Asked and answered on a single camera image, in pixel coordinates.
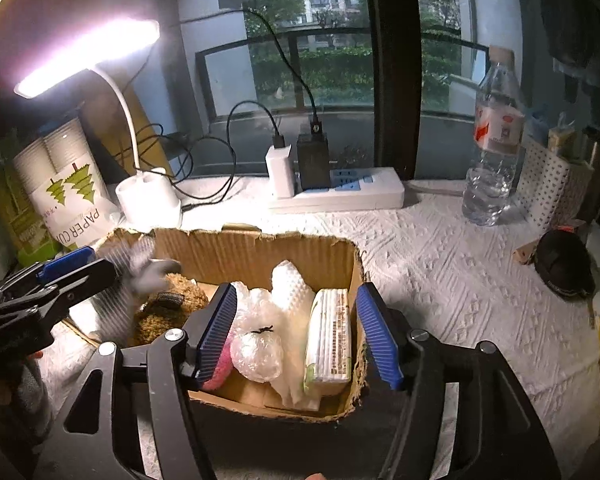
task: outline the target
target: fuzzy brown object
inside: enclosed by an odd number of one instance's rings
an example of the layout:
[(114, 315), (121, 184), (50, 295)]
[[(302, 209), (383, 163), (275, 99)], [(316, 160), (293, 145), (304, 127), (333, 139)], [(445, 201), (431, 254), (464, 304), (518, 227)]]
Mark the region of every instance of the fuzzy brown object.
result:
[(202, 289), (180, 274), (167, 274), (167, 292), (183, 296), (179, 308), (161, 306), (158, 294), (152, 294), (144, 309), (136, 314), (131, 346), (146, 345), (170, 328), (182, 328), (187, 317), (195, 310), (205, 308), (209, 300)]

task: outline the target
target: brown plush toy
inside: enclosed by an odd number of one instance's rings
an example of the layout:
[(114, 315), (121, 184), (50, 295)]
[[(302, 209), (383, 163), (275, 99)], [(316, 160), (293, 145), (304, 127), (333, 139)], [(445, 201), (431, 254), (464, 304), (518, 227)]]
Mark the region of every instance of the brown plush toy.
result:
[(195, 310), (209, 301), (202, 289), (180, 274), (167, 274), (169, 290), (152, 294), (136, 314), (134, 336), (130, 346), (146, 345), (170, 328), (182, 328)]

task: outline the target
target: bottle label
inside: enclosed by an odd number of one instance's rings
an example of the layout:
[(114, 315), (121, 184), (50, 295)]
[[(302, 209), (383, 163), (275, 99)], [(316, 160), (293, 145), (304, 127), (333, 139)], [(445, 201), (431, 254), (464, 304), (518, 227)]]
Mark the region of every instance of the bottle label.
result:
[(515, 155), (524, 123), (524, 115), (510, 106), (476, 104), (474, 140), (482, 150)]

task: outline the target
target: black charger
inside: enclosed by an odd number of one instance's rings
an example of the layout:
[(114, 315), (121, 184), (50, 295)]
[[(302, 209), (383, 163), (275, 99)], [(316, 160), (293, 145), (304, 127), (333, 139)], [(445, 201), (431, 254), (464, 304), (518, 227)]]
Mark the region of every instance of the black charger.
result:
[(303, 190), (330, 188), (329, 145), (322, 129), (318, 133), (298, 135), (296, 150), (300, 187)]

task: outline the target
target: white perforated basket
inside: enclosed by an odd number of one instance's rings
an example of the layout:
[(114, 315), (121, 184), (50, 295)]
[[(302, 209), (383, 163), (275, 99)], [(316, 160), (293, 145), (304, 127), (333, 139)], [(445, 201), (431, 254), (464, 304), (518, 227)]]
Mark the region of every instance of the white perforated basket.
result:
[(586, 162), (568, 162), (529, 137), (525, 137), (516, 197), (526, 219), (548, 229), (576, 216), (593, 173)]

